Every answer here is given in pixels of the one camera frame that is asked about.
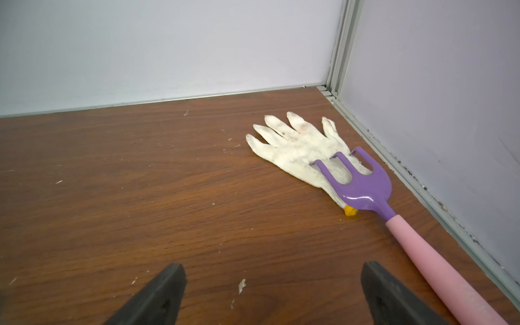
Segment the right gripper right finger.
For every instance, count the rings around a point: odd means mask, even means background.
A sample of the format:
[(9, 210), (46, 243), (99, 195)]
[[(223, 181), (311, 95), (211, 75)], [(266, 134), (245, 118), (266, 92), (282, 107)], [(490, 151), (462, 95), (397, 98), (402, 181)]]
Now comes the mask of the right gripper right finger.
[(364, 263), (361, 284), (375, 324), (446, 324), (377, 261)]

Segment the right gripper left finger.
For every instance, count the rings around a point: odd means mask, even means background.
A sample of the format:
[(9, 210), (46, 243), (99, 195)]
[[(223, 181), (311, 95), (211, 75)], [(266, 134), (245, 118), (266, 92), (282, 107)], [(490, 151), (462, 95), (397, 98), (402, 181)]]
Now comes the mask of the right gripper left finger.
[(175, 324), (186, 285), (183, 266), (169, 264), (105, 323)]

